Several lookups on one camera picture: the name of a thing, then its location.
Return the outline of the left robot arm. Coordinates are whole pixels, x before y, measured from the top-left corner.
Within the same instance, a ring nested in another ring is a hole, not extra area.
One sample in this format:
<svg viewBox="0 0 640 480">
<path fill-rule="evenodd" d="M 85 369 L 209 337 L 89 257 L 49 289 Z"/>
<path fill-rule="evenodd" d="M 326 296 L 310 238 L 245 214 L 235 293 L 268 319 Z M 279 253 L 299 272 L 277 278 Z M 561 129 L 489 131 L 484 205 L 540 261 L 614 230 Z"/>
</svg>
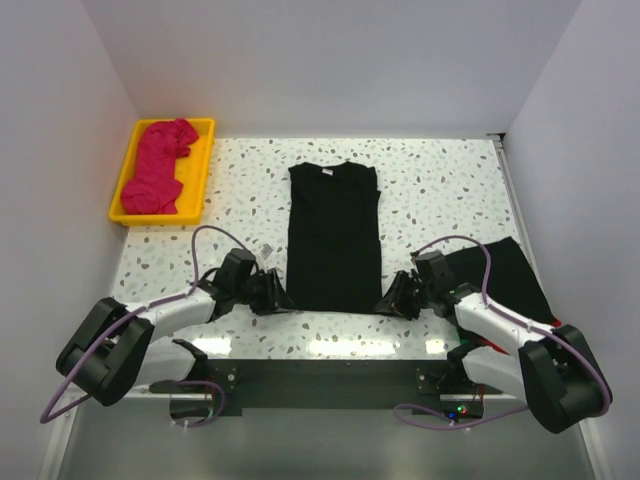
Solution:
<svg viewBox="0 0 640 480">
<path fill-rule="evenodd" d="M 98 301 L 59 354 L 55 368 L 89 397 L 111 406 L 137 385 L 182 380 L 206 358 L 176 339 L 169 348 L 153 344 L 188 327 L 204 325 L 246 305 L 266 316 L 295 309 L 277 271 L 258 266 L 249 251 L 234 248 L 222 265 L 196 278 L 184 294 L 146 304 Z"/>
</svg>

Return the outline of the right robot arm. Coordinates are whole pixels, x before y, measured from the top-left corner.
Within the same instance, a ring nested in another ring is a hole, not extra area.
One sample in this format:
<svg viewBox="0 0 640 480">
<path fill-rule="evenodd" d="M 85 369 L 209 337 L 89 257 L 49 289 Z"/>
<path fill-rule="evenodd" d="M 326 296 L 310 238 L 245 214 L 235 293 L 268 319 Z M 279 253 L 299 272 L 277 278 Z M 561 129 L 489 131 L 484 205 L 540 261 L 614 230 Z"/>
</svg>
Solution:
<svg viewBox="0 0 640 480">
<path fill-rule="evenodd" d="M 608 412 L 612 391 L 580 330 L 542 324 L 492 300 L 485 287 L 457 283 L 439 251 L 412 260 L 414 270 L 397 272 L 374 311 L 414 320 L 431 309 L 469 335 L 447 355 L 455 378 L 517 398 L 552 433 Z"/>
</svg>

